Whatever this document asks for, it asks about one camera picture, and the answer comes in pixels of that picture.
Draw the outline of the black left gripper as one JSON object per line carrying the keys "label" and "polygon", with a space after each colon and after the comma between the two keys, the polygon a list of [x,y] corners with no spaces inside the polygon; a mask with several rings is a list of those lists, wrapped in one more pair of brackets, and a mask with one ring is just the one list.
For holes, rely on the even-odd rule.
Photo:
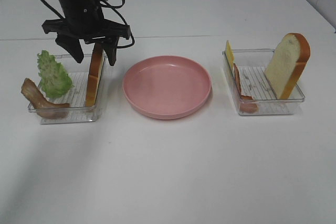
{"label": "black left gripper", "polygon": [[85,10],[82,16],[79,15],[74,19],[67,17],[46,20],[42,28],[46,34],[57,33],[56,44],[66,50],[77,63],[82,63],[84,58],[79,39],[87,42],[102,40],[100,44],[108,57],[108,62],[110,66],[114,66],[117,59],[118,37],[131,38],[130,26],[105,19],[100,7],[92,14]]}

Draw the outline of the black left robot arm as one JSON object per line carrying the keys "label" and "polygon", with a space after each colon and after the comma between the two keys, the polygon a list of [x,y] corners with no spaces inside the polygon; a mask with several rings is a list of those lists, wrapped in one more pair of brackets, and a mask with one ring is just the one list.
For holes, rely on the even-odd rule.
{"label": "black left robot arm", "polygon": [[76,62],[81,63],[84,54],[80,45],[98,43],[105,51],[109,64],[114,66],[121,37],[133,39],[130,26],[126,21],[117,23],[105,19],[103,8],[117,12],[122,5],[113,6],[108,0],[59,0],[64,17],[46,20],[42,28],[45,33],[57,34],[56,44],[65,49]]}

